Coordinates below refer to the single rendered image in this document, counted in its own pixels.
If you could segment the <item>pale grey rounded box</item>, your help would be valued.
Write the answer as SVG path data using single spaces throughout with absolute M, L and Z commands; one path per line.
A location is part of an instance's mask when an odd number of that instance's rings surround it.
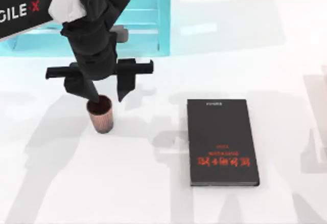
M 123 25 L 115 25 L 110 29 L 110 33 L 116 34 L 117 43 L 125 43 L 128 41 L 129 32 Z

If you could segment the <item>reddish brown cup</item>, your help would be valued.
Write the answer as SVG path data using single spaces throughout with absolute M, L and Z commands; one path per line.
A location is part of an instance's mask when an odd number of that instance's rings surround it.
M 86 109 L 96 132 L 105 134 L 113 129 L 112 101 L 105 95 L 99 95 L 99 101 L 88 101 Z

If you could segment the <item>black book with red lettering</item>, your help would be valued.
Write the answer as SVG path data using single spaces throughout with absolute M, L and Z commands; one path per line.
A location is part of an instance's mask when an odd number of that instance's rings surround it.
M 257 187 L 247 101 L 188 99 L 186 106 L 191 186 Z

